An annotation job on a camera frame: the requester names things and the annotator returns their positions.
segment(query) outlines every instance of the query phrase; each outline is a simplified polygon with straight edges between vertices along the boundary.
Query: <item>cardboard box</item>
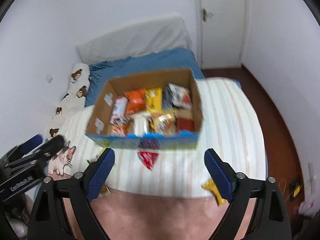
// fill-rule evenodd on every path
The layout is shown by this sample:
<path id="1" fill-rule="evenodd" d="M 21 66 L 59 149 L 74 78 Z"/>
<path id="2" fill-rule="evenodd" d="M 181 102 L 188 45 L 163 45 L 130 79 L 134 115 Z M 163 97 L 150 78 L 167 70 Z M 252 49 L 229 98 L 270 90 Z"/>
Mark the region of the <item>cardboard box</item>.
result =
<path id="1" fill-rule="evenodd" d="M 112 125 L 110 118 L 115 99 L 124 96 L 127 91 L 167 87 L 168 83 L 186 87 L 191 91 L 192 110 L 180 109 L 177 116 L 193 118 L 195 132 L 182 131 L 173 136 L 146 134 L 137 137 L 129 129 L 127 137 L 109 135 Z M 196 81 L 190 69 L 167 69 L 143 72 L 124 78 L 113 78 L 103 87 L 96 102 L 91 119 L 88 123 L 86 136 L 103 147 L 110 148 L 149 148 L 149 149 L 177 149 L 195 148 L 202 125 L 201 99 Z"/>

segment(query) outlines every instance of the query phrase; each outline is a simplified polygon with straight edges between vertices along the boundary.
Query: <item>silver bolt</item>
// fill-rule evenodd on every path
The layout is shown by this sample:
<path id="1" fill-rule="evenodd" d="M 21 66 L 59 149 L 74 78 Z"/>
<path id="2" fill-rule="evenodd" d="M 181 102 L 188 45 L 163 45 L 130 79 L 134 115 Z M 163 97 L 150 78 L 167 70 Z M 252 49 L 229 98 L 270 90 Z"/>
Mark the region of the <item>silver bolt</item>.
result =
<path id="1" fill-rule="evenodd" d="M 274 177 L 269 177 L 268 180 L 271 183 L 275 183 L 276 182 L 276 179 Z"/>
<path id="2" fill-rule="evenodd" d="M 44 183 L 49 183 L 51 181 L 51 177 L 45 177 L 43 182 Z"/>
<path id="3" fill-rule="evenodd" d="M 81 178 L 81 177 L 82 177 L 82 175 L 83 175 L 83 173 L 82 173 L 82 172 L 77 172 L 76 174 L 74 174 L 74 176 L 75 176 L 75 178 L 76 178 L 76 179 Z"/>
<path id="4" fill-rule="evenodd" d="M 238 172 L 238 173 L 237 173 L 237 177 L 238 177 L 239 179 L 244 179 L 244 178 L 245 178 L 245 174 L 242 173 L 242 172 Z"/>

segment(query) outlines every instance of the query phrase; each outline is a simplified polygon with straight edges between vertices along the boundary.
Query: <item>floor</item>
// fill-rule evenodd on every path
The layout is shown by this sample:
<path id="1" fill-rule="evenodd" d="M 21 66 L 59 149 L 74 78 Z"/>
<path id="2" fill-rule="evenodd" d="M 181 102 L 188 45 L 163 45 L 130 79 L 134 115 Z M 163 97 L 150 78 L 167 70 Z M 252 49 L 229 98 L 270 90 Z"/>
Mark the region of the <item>floor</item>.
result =
<path id="1" fill-rule="evenodd" d="M 236 79 L 255 109 L 264 136 L 269 176 L 276 179 L 287 207 L 290 221 L 295 218 L 294 208 L 304 201 L 303 187 L 298 196 L 290 201 L 289 184 L 302 180 L 302 172 L 296 149 L 290 133 L 276 106 L 252 74 L 241 68 L 202 70 L 205 77 L 226 77 Z"/>

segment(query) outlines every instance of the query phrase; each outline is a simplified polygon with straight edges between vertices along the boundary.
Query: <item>white door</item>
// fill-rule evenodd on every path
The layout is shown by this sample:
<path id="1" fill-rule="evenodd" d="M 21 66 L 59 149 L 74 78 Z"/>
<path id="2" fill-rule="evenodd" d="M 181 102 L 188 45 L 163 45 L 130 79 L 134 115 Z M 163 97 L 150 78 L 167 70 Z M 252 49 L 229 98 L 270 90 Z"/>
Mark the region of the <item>white door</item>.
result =
<path id="1" fill-rule="evenodd" d="M 246 0 L 201 0 L 207 12 L 202 22 L 202 68 L 240 65 Z"/>

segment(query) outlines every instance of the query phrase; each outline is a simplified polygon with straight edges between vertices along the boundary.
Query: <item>blue blanket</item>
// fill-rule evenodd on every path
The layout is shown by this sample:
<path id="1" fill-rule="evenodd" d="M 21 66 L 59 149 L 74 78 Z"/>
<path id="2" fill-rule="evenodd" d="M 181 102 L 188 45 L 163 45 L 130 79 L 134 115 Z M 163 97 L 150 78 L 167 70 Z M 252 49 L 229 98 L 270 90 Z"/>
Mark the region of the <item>blue blanket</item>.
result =
<path id="1" fill-rule="evenodd" d="M 192 51 L 183 48 L 165 50 L 143 57 L 104 61 L 90 65 L 89 68 L 91 81 L 85 106 L 94 105 L 105 82 L 114 77 L 166 68 L 190 68 L 194 78 L 204 78 Z"/>

